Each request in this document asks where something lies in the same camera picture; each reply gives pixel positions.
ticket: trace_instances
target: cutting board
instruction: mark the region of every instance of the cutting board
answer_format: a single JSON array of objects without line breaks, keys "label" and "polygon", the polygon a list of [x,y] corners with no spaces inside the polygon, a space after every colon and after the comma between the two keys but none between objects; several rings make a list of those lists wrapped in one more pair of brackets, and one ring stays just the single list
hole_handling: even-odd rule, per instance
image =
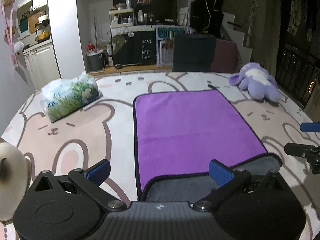
[{"label": "cutting board", "polygon": [[39,17],[40,17],[40,11],[36,11],[36,12],[28,15],[30,33],[36,32],[35,24],[39,22],[39,20],[38,20]]}]

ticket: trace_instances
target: tissue packaging with grass print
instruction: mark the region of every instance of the tissue packaging with grass print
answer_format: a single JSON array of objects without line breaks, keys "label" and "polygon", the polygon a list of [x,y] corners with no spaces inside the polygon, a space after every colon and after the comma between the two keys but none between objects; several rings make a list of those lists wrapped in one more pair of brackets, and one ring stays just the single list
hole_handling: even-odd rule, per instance
[{"label": "tissue packaging with grass print", "polygon": [[53,80],[41,91],[43,98],[40,104],[51,122],[62,119],[100,98],[95,79],[84,72],[71,80]]}]

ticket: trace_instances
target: white pom-pom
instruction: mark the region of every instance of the white pom-pom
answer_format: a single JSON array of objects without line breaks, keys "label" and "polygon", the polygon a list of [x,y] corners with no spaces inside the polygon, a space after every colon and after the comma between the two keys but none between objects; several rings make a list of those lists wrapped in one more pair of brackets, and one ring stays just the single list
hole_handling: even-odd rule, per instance
[{"label": "white pom-pom", "polygon": [[18,41],[14,46],[13,46],[13,51],[15,53],[18,53],[18,52],[22,52],[24,48],[24,44],[21,42],[21,41]]}]

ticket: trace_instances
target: white logo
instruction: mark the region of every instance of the white logo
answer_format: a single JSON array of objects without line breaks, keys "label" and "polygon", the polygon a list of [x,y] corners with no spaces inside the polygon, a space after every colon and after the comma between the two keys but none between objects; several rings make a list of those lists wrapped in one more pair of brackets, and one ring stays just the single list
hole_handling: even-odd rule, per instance
[{"label": "white logo", "polygon": [[155,208],[158,209],[158,210],[162,210],[162,209],[164,209],[164,205],[159,204]]}]

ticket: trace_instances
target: dark gray chair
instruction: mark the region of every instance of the dark gray chair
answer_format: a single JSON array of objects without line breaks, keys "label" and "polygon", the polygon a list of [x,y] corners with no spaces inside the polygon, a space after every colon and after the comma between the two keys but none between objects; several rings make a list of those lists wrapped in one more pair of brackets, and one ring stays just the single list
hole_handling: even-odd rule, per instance
[{"label": "dark gray chair", "polygon": [[210,72],[217,39],[211,35],[181,33],[174,36],[173,72]]}]

